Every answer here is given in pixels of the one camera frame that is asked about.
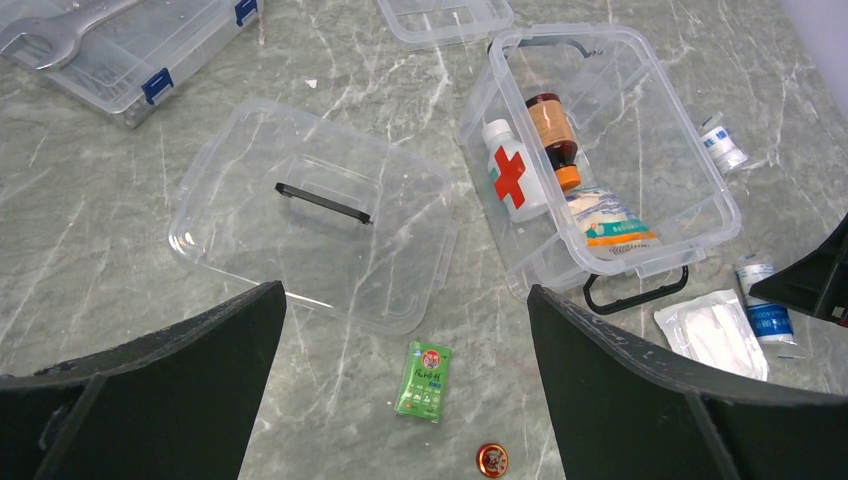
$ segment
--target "clear plastic box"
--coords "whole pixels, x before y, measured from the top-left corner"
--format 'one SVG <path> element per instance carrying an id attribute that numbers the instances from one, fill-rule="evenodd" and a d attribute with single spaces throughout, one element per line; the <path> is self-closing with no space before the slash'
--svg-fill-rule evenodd
<path id="1" fill-rule="evenodd" d="M 581 187 L 602 186 L 652 229 L 661 246 L 602 260 L 586 246 L 525 100 L 559 95 L 580 151 Z M 549 213 L 512 224 L 487 169 L 483 125 L 504 118 L 528 149 Z M 698 140 L 656 54 L 620 26 L 537 25 L 502 32 L 459 121 L 462 147 L 507 270 L 510 290 L 566 290 L 590 274 L 648 277 L 697 262 L 730 240 L 741 215 Z"/>
<path id="2" fill-rule="evenodd" d="M 371 223 L 287 198 L 277 183 Z M 294 304 L 402 335 L 444 285 L 457 234 L 453 185 L 411 152 L 250 100 L 186 173 L 168 241 L 192 269 L 244 285 L 282 280 Z"/>
<path id="3" fill-rule="evenodd" d="M 512 25 L 507 0 L 377 0 L 389 30 L 407 50 L 470 42 Z"/>
<path id="4" fill-rule="evenodd" d="M 55 17 L 85 0 L 0 0 L 0 30 L 24 17 Z M 145 0 L 83 37 L 65 68 L 45 74 L 61 90 L 135 128 L 258 17 L 263 0 Z M 12 59 L 25 68 L 47 45 L 25 36 Z"/>

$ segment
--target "gray marble surface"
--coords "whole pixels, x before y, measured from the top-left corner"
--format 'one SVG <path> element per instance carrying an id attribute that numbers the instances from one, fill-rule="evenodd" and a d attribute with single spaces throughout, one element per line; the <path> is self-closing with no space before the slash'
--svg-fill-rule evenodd
<path id="1" fill-rule="evenodd" d="M 611 322 L 667 345 L 652 320 L 657 308 L 732 287 L 743 253 L 767 250 L 784 267 L 845 214 L 848 124 L 777 0 L 512 5 L 518 26 L 614 22 L 641 31 L 695 122 L 723 111 L 753 157 L 728 181 L 742 233 L 692 267 L 683 294 Z M 411 335 L 372 335 L 290 309 L 242 475 L 476 478 L 476 449 L 497 441 L 510 453 L 510 478 L 562 478 L 526 307 L 504 285 L 453 140 L 485 46 L 405 52 L 372 2 L 268 2 L 262 32 L 244 32 L 133 132 L 0 61 L 0 373 L 25 375 L 126 342 L 236 294 L 180 268 L 165 232 L 200 146 L 245 98 L 278 99 L 448 167 L 460 182 L 461 229 L 446 288 Z M 659 277 L 642 287 L 670 278 Z M 638 283 L 602 280 L 600 300 Z M 772 361 L 771 381 L 848 393 L 848 330 L 794 320 L 809 358 Z M 393 414 L 411 338 L 455 352 L 439 425 Z"/>

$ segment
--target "wrench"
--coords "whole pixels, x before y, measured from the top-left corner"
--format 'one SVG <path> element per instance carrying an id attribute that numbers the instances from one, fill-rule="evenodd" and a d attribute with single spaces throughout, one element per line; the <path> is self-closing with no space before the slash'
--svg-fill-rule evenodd
<path id="1" fill-rule="evenodd" d="M 50 44 L 50 53 L 36 70 L 62 68 L 77 56 L 82 37 L 92 28 L 120 15 L 144 0 L 93 0 L 79 8 L 51 18 L 21 18 L 0 32 L 0 54 L 24 35 L 41 37 Z"/>

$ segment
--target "green sachet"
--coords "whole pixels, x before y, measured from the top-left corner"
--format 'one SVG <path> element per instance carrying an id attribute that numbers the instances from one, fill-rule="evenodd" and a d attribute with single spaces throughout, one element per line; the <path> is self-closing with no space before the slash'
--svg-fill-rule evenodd
<path id="1" fill-rule="evenodd" d="M 409 344 L 406 370 L 400 385 L 395 412 L 439 423 L 448 383 L 449 348 L 414 340 Z"/>

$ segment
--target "blue latch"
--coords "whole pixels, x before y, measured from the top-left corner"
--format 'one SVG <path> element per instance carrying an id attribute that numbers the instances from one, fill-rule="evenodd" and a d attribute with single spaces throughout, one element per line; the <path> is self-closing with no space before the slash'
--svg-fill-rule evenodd
<path id="1" fill-rule="evenodd" d="M 236 25 L 243 27 L 247 19 L 254 13 L 259 13 L 257 0 L 241 0 L 236 4 Z"/>
<path id="2" fill-rule="evenodd" d="M 156 75 L 150 77 L 150 80 L 141 86 L 145 100 L 151 105 L 155 105 L 156 101 L 172 88 L 174 88 L 174 81 L 171 80 L 171 74 L 167 68 L 159 70 Z"/>

